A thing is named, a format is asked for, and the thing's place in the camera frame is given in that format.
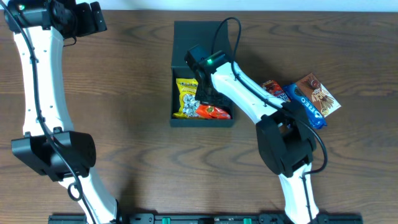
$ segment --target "yellow snack bag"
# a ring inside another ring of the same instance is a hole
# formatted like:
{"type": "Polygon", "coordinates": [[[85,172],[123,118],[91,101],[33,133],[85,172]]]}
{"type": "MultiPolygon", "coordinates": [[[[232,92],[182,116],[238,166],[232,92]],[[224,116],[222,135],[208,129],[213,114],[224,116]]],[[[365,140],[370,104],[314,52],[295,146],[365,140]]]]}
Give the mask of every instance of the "yellow snack bag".
{"type": "Polygon", "coordinates": [[[178,119],[203,119],[197,114],[200,102],[195,100],[198,82],[194,78],[177,78],[178,90],[180,92],[180,109],[173,116],[178,119]]]}

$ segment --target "white wall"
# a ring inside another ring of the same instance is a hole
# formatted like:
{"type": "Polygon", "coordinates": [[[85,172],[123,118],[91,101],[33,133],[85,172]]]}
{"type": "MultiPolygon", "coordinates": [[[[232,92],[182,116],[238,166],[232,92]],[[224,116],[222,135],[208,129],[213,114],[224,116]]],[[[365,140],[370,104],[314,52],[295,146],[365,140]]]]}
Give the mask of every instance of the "white wall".
{"type": "Polygon", "coordinates": [[[398,12],[398,0],[97,0],[102,9],[398,12]]]}

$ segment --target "cookie package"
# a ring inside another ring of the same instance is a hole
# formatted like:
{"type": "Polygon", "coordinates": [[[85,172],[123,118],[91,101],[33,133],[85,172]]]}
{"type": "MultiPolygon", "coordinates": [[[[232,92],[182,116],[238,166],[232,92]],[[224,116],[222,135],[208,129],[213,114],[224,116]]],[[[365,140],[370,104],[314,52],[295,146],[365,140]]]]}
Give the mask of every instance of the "cookie package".
{"type": "Polygon", "coordinates": [[[324,126],[327,126],[325,118],[316,109],[316,107],[312,105],[311,101],[304,95],[304,93],[298,88],[295,83],[286,85],[283,87],[283,89],[285,90],[287,96],[290,97],[290,99],[297,100],[304,106],[311,127],[321,129],[324,126]]]}
{"type": "Polygon", "coordinates": [[[296,84],[324,117],[341,107],[313,73],[297,81],[296,84]]]}

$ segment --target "chocolate bar wrapper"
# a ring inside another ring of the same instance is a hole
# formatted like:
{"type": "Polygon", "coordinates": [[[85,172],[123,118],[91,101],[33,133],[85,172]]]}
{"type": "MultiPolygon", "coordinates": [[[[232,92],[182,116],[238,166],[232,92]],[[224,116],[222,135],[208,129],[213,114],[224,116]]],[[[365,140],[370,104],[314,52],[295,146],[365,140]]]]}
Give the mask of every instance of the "chocolate bar wrapper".
{"type": "Polygon", "coordinates": [[[323,118],[322,114],[316,109],[316,107],[303,94],[303,92],[295,83],[284,86],[283,89],[290,99],[297,100],[304,106],[305,112],[307,112],[308,120],[313,128],[321,129],[323,126],[326,126],[326,120],[323,118]]]}
{"type": "Polygon", "coordinates": [[[324,117],[341,107],[314,74],[307,75],[297,81],[296,84],[324,117]]]}
{"type": "Polygon", "coordinates": [[[287,97],[286,93],[275,80],[269,80],[268,82],[263,83],[261,87],[273,96],[276,96],[285,102],[290,102],[289,97],[287,97]]]}

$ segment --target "green connector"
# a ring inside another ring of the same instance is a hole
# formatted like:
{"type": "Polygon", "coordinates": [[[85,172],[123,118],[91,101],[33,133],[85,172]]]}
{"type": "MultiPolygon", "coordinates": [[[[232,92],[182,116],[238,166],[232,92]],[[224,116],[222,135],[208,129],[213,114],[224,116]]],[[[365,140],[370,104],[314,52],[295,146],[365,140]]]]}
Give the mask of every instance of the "green connector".
{"type": "Polygon", "coordinates": [[[170,222],[171,222],[170,218],[162,218],[162,224],[170,224],[170,222]]]}
{"type": "Polygon", "coordinates": [[[243,224],[251,224],[251,218],[244,218],[243,224]]]}

